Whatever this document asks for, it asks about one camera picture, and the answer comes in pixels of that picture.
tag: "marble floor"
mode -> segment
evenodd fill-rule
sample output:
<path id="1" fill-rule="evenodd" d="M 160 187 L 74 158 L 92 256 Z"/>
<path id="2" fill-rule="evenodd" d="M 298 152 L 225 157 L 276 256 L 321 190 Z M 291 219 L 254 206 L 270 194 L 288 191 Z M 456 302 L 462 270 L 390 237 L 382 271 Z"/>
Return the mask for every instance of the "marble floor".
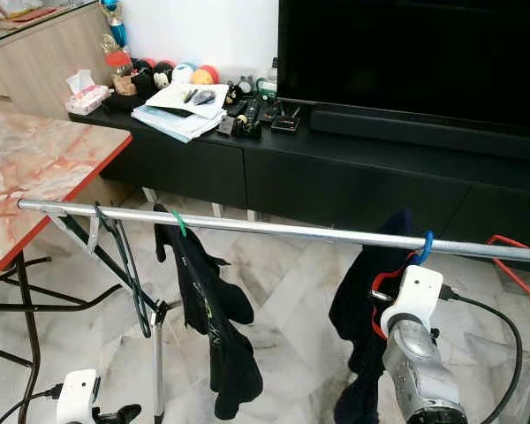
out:
<path id="1" fill-rule="evenodd" d="M 181 213 L 212 213 L 205 201 L 163 194 L 160 202 Z M 125 205 L 152 208 L 139 194 Z M 225 216 L 244 219 L 246 211 L 225 208 Z M 269 219 L 291 222 L 274 216 Z M 178 299 L 174 261 L 171 256 L 171 261 L 157 262 L 152 226 L 125 223 L 125 228 L 144 290 L 155 299 Z M 255 311 L 254 323 L 238 328 L 253 344 L 264 389 L 253 402 L 241 405 L 232 422 L 332 423 L 333 406 L 352 379 L 346 366 L 351 346 L 338 338 L 328 311 L 360 246 L 228 231 L 195 232 L 210 254 L 231 263 L 223 268 L 222 277 L 241 287 Z M 100 242 L 116 252 L 107 234 L 101 235 Z M 44 254 L 53 257 L 52 263 L 28 270 L 35 285 L 91 299 L 118 281 L 52 225 L 25 253 L 26 259 Z M 432 254 L 425 266 L 442 272 L 445 282 L 466 296 L 509 315 L 530 352 L 530 299 L 493 265 Z M 530 283 L 530 274 L 520 274 Z M 33 294 L 33 300 L 51 302 L 39 293 Z M 0 302 L 5 301 L 19 301 L 18 290 L 0 284 Z M 438 344 L 443 362 L 458 382 L 469 421 L 481 422 L 510 379 L 511 333 L 495 316 L 456 302 L 441 302 L 432 323 L 441 330 Z M 102 375 L 97 404 L 103 412 L 139 403 L 143 412 L 134 423 L 152 422 L 151 341 L 141 336 L 126 291 L 117 291 L 86 312 L 38 314 L 37 325 L 42 370 L 36 390 L 62 382 L 72 370 L 94 367 Z M 0 348 L 29 357 L 21 314 L 0 314 Z M 216 395 L 209 388 L 208 339 L 185 328 L 181 308 L 171 311 L 163 326 L 163 357 L 164 422 L 220 422 L 213 414 Z M 23 367 L 0 359 L 0 415 L 21 398 L 27 376 Z M 379 391 L 381 422 L 403 422 L 387 375 L 381 379 Z M 37 399 L 30 406 L 28 422 L 54 423 L 55 409 L 55 401 Z M 510 422 L 508 418 L 499 422 Z M 6 422 L 17 420 L 14 416 Z"/>

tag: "tissue box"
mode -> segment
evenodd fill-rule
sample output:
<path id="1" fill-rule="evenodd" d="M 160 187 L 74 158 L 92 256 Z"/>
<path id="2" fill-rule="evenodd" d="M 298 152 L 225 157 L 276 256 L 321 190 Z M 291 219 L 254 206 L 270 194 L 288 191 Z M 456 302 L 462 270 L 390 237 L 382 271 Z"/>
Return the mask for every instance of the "tissue box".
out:
<path id="1" fill-rule="evenodd" d="M 108 87 L 93 85 L 69 97 L 64 106 L 71 113 L 88 115 L 97 109 L 102 104 L 102 100 L 107 97 L 110 97 Z"/>

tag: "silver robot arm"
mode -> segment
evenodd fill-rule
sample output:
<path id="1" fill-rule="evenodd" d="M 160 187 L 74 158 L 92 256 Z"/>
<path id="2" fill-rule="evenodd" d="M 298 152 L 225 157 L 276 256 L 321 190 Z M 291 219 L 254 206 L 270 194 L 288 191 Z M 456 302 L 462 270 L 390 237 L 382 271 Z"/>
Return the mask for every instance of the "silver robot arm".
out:
<path id="1" fill-rule="evenodd" d="M 401 413 L 408 424 L 466 424 L 458 386 L 443 366 L 431 335 L 443 277 L 430 269 L 406 268 L 395 303 L 381 317 L 388 337 L 382 363 L 395 383 Z"/>

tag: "pen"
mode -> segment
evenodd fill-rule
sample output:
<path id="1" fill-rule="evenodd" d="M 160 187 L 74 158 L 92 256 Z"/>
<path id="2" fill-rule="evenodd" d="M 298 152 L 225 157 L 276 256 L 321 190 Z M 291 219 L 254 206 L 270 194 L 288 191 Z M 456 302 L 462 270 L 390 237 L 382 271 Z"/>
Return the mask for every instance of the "pen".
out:
<path id="1" fill-rule="evenodd" d="M 188 92 L 188 95 L 186 95 L 185 97 L 185 103 L 189 103 L 191 101 L 191 99 L 193 98 L 193 96 L 198 92 L 198 89 L 195 89 L 195 90 L 191 90 Z"/>

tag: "remote control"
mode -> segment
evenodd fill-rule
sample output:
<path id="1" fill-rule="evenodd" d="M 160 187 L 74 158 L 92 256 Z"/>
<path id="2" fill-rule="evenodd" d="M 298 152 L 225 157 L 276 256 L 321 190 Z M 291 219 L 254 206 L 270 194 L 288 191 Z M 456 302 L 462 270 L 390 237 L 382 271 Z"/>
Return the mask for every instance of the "remote control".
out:
<path id="1" fill-rule="evenodd" d="M 253 125 L 257 120 L 257 115 L 259 114 L 259 100 L 253 99 L 250 100 L 247 104 L 247 111 L 244 115 L 247 117 L 247 124 Z"/>
<path id="2" fill-rule="evenodd" d="M 247 106 L 247 100 L 240 100 L 237 104 L 234 104 L 232 107 L 228 109 L 228 116 L 238 117 L 238 115 L 241 115 L 243 111 L 246 109 L 246 106 Z"/>

